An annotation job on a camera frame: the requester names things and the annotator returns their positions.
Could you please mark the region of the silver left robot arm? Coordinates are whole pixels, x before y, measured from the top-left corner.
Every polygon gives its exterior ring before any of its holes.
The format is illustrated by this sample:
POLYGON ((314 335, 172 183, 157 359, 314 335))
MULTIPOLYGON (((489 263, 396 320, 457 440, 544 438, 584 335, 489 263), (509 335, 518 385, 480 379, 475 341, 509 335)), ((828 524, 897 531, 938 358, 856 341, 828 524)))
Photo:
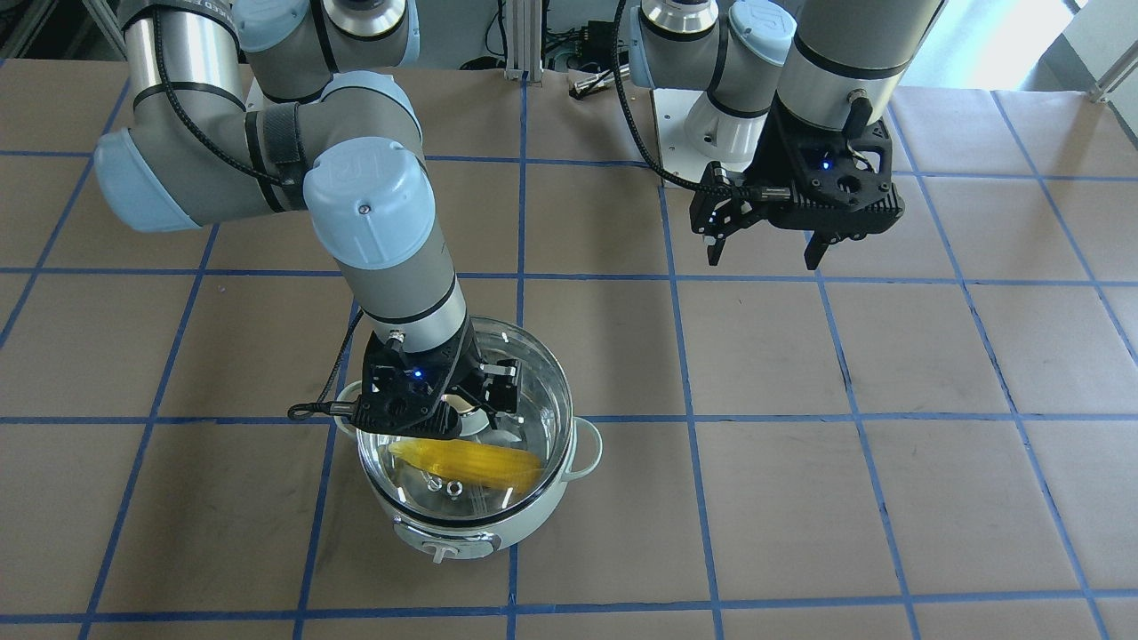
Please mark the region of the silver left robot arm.
POLYGON ((727 239, 764 221, 808 231, 805 266, 833 244, 890 230, 905 213, 885 112, 942 1, 637 1, 630 81, 700 91, 714 121, 701 177, 665 180, 693 192, 691 230, 716 266, 727 239))

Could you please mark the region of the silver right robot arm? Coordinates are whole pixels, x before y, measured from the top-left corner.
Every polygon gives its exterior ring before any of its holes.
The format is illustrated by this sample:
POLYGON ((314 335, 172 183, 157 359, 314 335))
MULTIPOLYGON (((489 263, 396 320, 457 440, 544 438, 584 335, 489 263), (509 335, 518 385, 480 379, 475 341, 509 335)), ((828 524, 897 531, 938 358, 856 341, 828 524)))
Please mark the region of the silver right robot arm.
POLYGON ((298 405, 362 432, 453 440, 517 412, 436 215, 423 136, 384 68, 414 60, 412 1, 123 1, 134 123, 100 138, 114 214, 172 232, 305 211, 373 325, 353 404, 298 405))

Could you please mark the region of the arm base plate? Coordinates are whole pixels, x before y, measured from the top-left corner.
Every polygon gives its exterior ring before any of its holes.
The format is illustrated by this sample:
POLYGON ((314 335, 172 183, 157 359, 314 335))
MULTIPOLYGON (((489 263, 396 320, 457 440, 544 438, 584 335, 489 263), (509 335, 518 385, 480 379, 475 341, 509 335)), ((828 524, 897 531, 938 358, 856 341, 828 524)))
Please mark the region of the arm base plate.
POLYGON ((735 172, 750 165, 765 115, 725 114, 701 91, 655 89, 652 97, 660 163, 668 173, 695 182, 712 161, 735 172))

